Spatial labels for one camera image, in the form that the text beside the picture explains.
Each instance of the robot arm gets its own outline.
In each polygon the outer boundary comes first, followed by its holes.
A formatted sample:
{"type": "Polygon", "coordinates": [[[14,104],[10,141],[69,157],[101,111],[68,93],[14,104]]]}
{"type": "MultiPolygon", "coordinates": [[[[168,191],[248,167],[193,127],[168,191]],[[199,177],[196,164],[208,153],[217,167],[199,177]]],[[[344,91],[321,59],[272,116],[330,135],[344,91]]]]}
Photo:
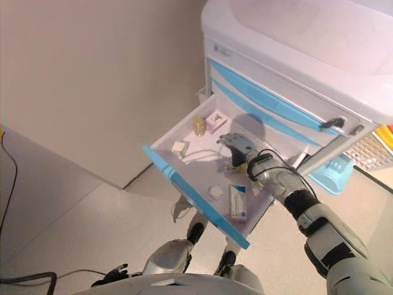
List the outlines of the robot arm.
{"type": "Polygon", "coordinates": [[[305,187],[299,176],[271,154],[259,155],[240,134],[220,137],[220,143],[243,154],[249,176],[258,180],[282,203],[307,237],[305,251],[318,273],[327,279],[328,294],[392,294],[393,289],[369,260],[361,239],[305,187]]]}

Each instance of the open drawer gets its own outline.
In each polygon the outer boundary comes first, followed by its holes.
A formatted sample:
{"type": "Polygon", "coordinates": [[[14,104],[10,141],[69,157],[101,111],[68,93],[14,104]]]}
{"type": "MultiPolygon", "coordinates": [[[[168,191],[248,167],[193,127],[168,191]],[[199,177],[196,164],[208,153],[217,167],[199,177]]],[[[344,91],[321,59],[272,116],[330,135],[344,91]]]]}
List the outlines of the open drawer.
{"type": "Polygon", "coordinates": [[[258,149],[273,148],[280,155],[289,159],[298,155],[307,144],[302,146],[298,140],[263,123],[263,108],[251,100],[234,100],[223,94],[210,96],[203,104],[180,121],[167,134],[151,146],[145,146],[144,152],[154,165],[182,193],[189,202],[204,214],[217,228],[246,249],[249,242],[246,237],[271,205],[272,196],[263,189],[255,189],[246,174],[225,172],[227,163],[232,162],[228,148],[217,144],[220,135],[242,133],[251,139],[258,149]],[[193,118],[207,118],[219,110],[229,119],[214,134],[206,132],[198,137],[192,130],[193,118]],[[274,146],[269,139],[274,138],[274,146]],[[175,141],[189,143],[183,159],[172,152],[175,141]],[[235,221],[229,217],[231,184],[246,187],[247,220],[235,221]],[[223,194],[216,200],[209,195],[209,188],[219,186],[223,194]]]}

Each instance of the blue basket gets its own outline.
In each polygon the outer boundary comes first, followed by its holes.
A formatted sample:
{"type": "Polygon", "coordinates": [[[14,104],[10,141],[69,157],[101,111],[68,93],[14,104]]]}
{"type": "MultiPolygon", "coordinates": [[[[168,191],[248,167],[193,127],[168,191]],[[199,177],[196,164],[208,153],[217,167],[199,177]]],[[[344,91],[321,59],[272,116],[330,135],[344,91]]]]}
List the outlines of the blue basket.
{"type": "Polygon", "coordinates": [[[344,154],[309,173],[309,177],[331,194],[340,194],[353,171],[352,160],[344,154]]]}

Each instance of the gray floor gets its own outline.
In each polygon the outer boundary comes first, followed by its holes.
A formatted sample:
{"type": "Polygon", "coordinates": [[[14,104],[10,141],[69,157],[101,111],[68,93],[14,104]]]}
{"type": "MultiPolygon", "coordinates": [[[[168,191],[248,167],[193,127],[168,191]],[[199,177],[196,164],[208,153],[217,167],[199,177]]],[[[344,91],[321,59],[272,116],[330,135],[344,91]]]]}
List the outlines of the gray floor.
{"type": "MultiPolygon", "coordinates": [[[[339,196],[316,190],[358,233],[371,257],[392,278],[392,195],[357,171],[339,196]]],[[[107,272],[124,262],[131,272],[139,271],[158,246],[185,236],[195,210],[174,224],[170,212],[178,198],[154,168],[126,191],[102,184],[9,261],[3,272],[26,275],[52,270],[61,274],[80,268],[107,272]]],[[[325,294],[325,281],[304,254],[305,237],[280,204],[268,210],[249,241],[251,246],[239,254],[238,262],[259,276],[267,294],[325,294]]],[[[213,273],[225,245],[225,236],[209,225],[193,251],[188,272],[213,273]]],[[[90,273],[62,278],[55,294],[87,289],[99,278],[90,273]]],[[[0,286],[0,293],[45,294],[45,288],[0,286]]]]}

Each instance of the small bottle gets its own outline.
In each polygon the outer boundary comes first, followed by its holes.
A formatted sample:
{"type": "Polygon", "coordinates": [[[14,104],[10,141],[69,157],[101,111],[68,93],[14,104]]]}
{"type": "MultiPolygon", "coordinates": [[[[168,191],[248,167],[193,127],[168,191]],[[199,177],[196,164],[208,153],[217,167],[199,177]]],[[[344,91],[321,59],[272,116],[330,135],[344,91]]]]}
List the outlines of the small bottle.
{"type": "Polygon", "coordinates": [[[201,137],[206,132],[206,123],[201,117],[196,117],[192,122],[192,129],[194,130],[196,136],[201,137]]]}

